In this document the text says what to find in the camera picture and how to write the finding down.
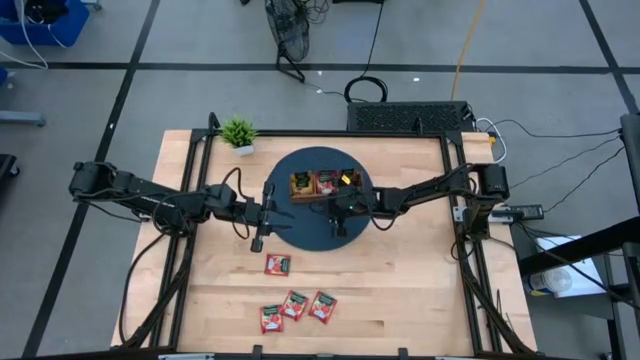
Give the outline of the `black perforated computer case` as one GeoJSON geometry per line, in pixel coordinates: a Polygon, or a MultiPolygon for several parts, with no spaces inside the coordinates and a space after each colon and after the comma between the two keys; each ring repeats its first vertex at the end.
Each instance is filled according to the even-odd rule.
{"type": "Polygon", "coordinates": [[[348,131],[472,132],[476,118],[466,101],[351,103],[348,131]]]}

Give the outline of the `black floor fan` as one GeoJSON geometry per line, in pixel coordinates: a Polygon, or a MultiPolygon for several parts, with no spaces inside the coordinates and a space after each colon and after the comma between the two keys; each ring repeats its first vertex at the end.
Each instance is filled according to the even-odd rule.
{"type": "Polygon", "coordinates": [[[277,46],[275,67],[281,73],[305,82],[297,63],[309,51],[309,21],[301,0],[265,0],[265,11],[277,46]]]}

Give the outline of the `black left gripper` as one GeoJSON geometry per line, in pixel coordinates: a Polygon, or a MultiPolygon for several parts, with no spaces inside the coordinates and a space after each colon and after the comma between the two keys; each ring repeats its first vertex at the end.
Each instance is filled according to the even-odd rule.
{"type": "Polygon", "coordinates": [[[290,225],[270,225],[269,214],[278,214],[283,217],[295,219],[295,216],[285,212],[273,210],[273,193],[275,186],[270,182],[265,182],[262,190],[262,203],[257,204],[255,202],[247,202],[246,205],[246,220],[247,224],[256,228],[254,238],[251,241],[250,251],[253,253],[260,253],[263,248],[263,238],[270,235],[271,232],[284,231],[292,229],[290,225]]]}

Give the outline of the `red strawberry tea packet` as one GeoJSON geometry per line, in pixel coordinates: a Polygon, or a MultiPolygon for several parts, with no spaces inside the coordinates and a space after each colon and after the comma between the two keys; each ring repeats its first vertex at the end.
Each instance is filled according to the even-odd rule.
{"type": "Polygon", "coordinates": [[[315,174],[316,193],[331,195],[336,193],[338,174],[336,171],[322,170],[315,174]]]}
{"type": "Polygon", "coordinates": [[[298,321],[304,313],[309,298],[299,292],[290,290],[280,308],[280,314],[284,317],[298,321]]]}
{"type": "Polygon", "coordinates": [[[308,315],[328,324],[337,305],[337,300],[331,295],[318,291],[309,308],[308,315]]]}
{"type": "Polygon", "coordinates": [[[281,305],[266,305],[260,308],[260,327],[262,334],[283,331],[281,308],[281,305]]]}
{"type": "Polygon", "coordinates": [[[288,276],[291,267],[291,257],[284,254],[268,254],[264,273],[274,276],[288,276]]]}

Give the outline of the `grey metal bar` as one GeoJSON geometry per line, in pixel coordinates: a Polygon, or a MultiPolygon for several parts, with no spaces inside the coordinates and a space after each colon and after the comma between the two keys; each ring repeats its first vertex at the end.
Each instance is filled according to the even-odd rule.
{"type": "Polygon", "coordinates": [[[44,127],[46,120],[41,113],[0,110],[0,124],[20,124],[44,127]]]}

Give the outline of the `white box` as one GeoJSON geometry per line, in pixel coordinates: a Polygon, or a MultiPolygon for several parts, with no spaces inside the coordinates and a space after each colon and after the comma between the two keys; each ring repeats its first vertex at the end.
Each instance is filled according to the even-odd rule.
{"type": "Polygon", "coordinates": [[[573,279],[570,290],[551,295],[555,298],[568,298],[595,294],[604,294],[603,282],[591,258],[558,268],[567,270],[573,279]]]}

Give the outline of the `dark grey post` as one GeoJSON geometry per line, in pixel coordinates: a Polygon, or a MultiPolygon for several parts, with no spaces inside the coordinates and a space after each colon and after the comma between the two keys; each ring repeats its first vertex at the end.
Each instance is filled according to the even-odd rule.
{"type": "Polygon", "coordinates": [[[637,206],[640,210],[640,113],[620,117],[621,138],[625,145],[637,206]]]}

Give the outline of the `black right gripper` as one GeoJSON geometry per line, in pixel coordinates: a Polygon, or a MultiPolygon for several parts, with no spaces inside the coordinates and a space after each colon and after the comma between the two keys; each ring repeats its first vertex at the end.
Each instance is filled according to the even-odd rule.
{"type": "Polygon", "coordinates": [[[310,206],[309,210],[328,216],[333,227],[333,236],[349,238],[357,237],[369,224],[373,205],[374,195],[370,192],[344,192],[332,196],[329,200],[313,202],[313,206],[320,208],[310,206]]]}

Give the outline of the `black power adapter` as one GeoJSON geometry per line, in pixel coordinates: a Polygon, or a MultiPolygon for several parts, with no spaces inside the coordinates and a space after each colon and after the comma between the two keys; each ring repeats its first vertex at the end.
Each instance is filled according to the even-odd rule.
{"type": "Polygon", "coordinates": [[[543,219],[544,211],[541,205],[503,206],[492,210],[489,216],[490,222],[499,223],[515,223],[543,219]]]}

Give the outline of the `green plant in white pot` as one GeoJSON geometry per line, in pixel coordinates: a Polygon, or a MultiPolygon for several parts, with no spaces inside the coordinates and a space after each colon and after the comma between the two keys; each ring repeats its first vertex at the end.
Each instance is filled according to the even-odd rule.
{"type": "Polygon", "coordinates": [[[257,135],[249,121],[237,116],[228,120],[221,128],[222,141],[240,157],[254,153],[254,140],[257,135]]]}

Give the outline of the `wooden three-compartment tray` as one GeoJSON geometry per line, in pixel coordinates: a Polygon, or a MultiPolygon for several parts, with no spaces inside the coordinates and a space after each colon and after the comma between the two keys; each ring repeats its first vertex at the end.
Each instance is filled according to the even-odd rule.
{"type": "MultiPolygon", "coordinates": [[[[321,194],[317,194],[317,193],[316,193],[316,181],[315,181],[315,174],[316,174],[318,171],[322,171],[322,170],[317,170],[317,171],[311,171],[311,172],[314,174],[314,190],[315,190],[315,193],[314,193],[313,195],[306,195],[306,196],[293,196],[293,195],[291,194],[291,181],[290,181],[290,198],[291,198],[291,200],[292,200],[294,203],[308,203],[308,202],[313,202],[313,201],[317,201],[317,200],[328,199],[328,198],[330,198],[330,197],[332,197],[332,196],[338,195],[338,194],[339,194],[339,191],[340,191],[340,189],[341,189],[341,188],[349,187],[349,186],[341,186],[341,185],[339,184],[339,175],[340,175],[340,172],[341,172],[342,170],[331,170],[331,171],[336,171],[336,172],[337,172],[337,174],[338,174],[337,188],[336,188],[336,193],[335,193],[335,194],[331,194],[331,195],[321,195],[321,194]]],[[[363,177],[362,177],[362,174],[361,174],[361,172],[360,172],[360,171],[359,171],[359,173],[360,173],[360,175],[361,175],[362,185],[361,185],[360,187],[354,187],[354,186],[351,186],[351,187],[354,187],[354,188],[356,188],[357,190],[362,190],[362,189],[363,189],[363,187],[364,187],[364,185],[363,185],[363,177]]]]}

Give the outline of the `orange peach tea packet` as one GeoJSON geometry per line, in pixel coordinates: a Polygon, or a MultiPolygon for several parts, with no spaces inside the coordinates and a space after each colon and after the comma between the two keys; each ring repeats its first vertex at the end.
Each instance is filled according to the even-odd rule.
{"type": "Polygon", "coordinates": [[[315,193],[314,174],[311,171],[293,173],[290,181],[293,196],[306,196],[315,193]]]}

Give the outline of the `round dark blue placemat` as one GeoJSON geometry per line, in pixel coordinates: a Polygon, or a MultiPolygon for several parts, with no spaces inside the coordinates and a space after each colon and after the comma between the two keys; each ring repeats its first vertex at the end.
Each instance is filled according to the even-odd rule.
{"type": "Polygon", "coordinates": [[[295,172],[317,170],[342,170],[355,168],[360,171],[366,190],[372,188],[372,181],[358,160],[346,152],[330,147],[308,147],[296,150],[277,162],[267,178],[275,186],[273,199],[279,211],[295,216],[295,219],[270,214],[269,221],[275,224],[290,225],[292,229],[277,231],[276,234],[286,243],[307,251],[331,251],[342,248],[357,237],[337,238],[333,236],[333,227],[328,216],[312,213],[309,204],[293,203],[290,198],[290,175],[295,172]]]}

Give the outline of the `black metal beam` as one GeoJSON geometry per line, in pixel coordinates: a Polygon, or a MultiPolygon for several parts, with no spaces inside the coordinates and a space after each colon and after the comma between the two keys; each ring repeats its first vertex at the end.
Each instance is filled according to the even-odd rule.
{"type": "MultiPolygon", "coordinates": [[[[559,245],[549,251],[568,263],[575,263],[619,249],[624,252],[625,265],[631,269],[631,274],[640,276],[640,216],[559,245]]],[[[519,261],[519,268],[521,275],[530,275],[563,264],[560,260],[543,252],[523,258],[519,261]]]]}

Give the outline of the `clear plastic bottle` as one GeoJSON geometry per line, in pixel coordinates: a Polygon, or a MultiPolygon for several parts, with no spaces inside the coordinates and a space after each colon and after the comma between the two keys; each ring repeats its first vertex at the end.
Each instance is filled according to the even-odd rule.
{"type": "Polygon", "coordinates": [[[555,295],[570,290],[573,286],[573,279],[567,270],[554,268],[525,276],[523,286],[533,296],[555,295]]]}

